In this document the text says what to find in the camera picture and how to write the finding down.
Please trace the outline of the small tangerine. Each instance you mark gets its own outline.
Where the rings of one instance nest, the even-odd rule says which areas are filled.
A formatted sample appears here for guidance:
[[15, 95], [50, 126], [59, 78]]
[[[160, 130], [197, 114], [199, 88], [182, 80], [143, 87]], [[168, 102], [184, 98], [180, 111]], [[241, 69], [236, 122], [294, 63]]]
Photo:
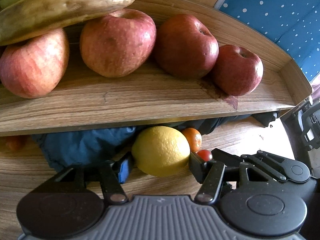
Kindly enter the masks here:
[[186, 128], [182, 130], [182, 134], [186, 137], [191, 152], [197, 152], [201, 149], [202, 145], [202, 135], [194, 128]]

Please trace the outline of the yellow lemon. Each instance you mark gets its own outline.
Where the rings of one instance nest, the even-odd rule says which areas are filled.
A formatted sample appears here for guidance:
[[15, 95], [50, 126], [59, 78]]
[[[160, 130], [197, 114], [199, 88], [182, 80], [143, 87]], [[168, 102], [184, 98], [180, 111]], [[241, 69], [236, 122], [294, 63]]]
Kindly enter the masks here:
[[131, 152], [142, 172], [156, 177], [168, 177], [187, 165], [190, 147], [178, 130], [155, 126], [139, 134]]

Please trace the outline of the cherry tomato near lemon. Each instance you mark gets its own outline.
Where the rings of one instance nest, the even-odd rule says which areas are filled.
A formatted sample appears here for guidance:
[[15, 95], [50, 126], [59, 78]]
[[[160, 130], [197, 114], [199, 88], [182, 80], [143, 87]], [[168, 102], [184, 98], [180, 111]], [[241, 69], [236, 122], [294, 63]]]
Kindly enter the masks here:
[[209, 150], [199, 150], [197, 152], [197, 155], [201, 157], [204, 161], [210, 161], [213, 158], [212, 153]]

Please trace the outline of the dark blue quilted jacket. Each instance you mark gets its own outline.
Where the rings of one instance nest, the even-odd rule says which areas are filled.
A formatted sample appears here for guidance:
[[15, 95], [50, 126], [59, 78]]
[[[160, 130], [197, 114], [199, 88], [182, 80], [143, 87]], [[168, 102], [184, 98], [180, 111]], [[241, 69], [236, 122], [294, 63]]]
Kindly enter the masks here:
[[[212, 133], [217, 127], [231, 121], [253, 116], [264, 127], [278, 118], [280, 111], [235, 115], [219, 118], [164, 123], [161, 125], [182, 131], [195, 128], [201, 135]], [[111, 159], [120, 149], [132, 144], [137, 135], [150, 125], [124, 126], [105, 129], [89, 129], [75, 132], [42, 133], [32, 135], [49, 166], [56, 172], [71, 165], [88, 165]]]

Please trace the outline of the wooden shelf riser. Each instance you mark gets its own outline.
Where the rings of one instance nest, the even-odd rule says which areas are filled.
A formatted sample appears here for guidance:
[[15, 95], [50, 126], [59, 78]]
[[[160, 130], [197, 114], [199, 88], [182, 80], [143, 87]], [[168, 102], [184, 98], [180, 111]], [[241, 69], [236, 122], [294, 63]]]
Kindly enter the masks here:
[[182, 80], [161, 70], [153, 59], [118, 79], [87, 68], [80, 56], [80, 24], [68, 27], [71, 42], [67, 70], [47, 96], [24, 99], [1, 88], [1, 135], [78, 131], [162, 124], [292, 109], [312, 88], [294, 59], [261, 33], [232, 17], [188, 0], [135, 0], [131, 8], [162, 24], [173, 15], [196, 16], [219, 44], [235, 44], [256, 53], [263, 79], [250, 94], [224, 96], [206, 79]]

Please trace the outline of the dark red apple rightmost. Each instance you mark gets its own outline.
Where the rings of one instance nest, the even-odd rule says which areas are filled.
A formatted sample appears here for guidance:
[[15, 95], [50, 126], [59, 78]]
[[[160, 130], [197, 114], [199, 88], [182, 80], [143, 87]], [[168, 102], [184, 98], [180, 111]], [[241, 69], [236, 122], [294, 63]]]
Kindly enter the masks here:
[[210, 73], [213, 83], [231, 96], [253, 92], [261, 82], [264, 66], [250, 50], [227, 44], [219, 48], [217, 61]]

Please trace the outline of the dark red apple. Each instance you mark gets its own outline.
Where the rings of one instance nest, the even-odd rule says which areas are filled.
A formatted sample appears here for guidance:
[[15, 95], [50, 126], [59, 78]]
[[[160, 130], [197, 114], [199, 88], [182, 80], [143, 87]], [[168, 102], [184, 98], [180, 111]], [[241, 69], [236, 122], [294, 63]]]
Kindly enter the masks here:
[[213, 83], [231, 96], [253, 92], [261, 82], [264, 66], [250, 50], [227, 44], [219, 48], [217, 61], [210, 73]]
[[190, 14], [178, 14], [157, 29], [153, 54], [158, 65], [169, 74], [200, 79], [216, 63], [219, 45], [199, 19]]

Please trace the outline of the cherry tomato under shelf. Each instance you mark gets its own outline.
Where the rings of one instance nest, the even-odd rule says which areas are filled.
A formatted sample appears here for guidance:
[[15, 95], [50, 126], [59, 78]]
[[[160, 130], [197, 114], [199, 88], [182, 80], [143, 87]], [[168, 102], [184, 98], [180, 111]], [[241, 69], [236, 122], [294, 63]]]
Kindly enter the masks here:
[[26, 145], [28, 140], [27, 135], [15, 135], [5, 137], [5, 145], [11, 151], [19, 151]]

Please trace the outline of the blue starry fabric wardrobe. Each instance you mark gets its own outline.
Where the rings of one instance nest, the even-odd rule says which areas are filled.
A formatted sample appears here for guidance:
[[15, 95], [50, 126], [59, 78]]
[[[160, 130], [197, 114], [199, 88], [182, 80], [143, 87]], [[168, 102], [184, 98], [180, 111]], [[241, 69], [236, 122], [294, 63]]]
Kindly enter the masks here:
[[319, 75], [319, 0], [217, 0], [214, 7], [280, 46], [309, 81]]

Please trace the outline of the pale red apple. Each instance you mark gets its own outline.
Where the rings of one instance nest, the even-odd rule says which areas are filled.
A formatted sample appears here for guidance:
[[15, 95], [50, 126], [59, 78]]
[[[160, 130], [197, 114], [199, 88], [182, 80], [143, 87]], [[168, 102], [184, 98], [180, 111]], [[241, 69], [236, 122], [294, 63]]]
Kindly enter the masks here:
[[134, 9], [121, 9], [87, 21], [80, 35], [85, 65], [104, 77], [123, 77], [149, 57], [156, 40], [153, 19]]
[[1, 56], [1, 82], [22, 98], [40, 98], [62, 79], [69, 60], [69, 42], [63, 29], [6, 47]]

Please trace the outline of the pale red apple leftmost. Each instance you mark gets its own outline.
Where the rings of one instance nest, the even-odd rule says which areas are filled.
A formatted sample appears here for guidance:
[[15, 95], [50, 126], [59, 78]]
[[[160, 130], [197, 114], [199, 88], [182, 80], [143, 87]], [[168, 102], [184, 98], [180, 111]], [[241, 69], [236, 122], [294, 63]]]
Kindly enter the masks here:
[[1, 82], [22, 98], [40, 98], [62, 79], [69, 60], [69, 42], [63, 29], [6, 47], [1, 56]]

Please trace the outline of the banana bunch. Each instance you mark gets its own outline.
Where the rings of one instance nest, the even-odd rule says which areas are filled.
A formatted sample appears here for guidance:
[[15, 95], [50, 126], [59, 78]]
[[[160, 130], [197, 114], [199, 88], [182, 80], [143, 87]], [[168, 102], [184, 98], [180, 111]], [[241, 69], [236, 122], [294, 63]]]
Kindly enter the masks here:
[[1, 45], [28, 40], [131, 5], [135, 0], [20, 0], [1, 10]]

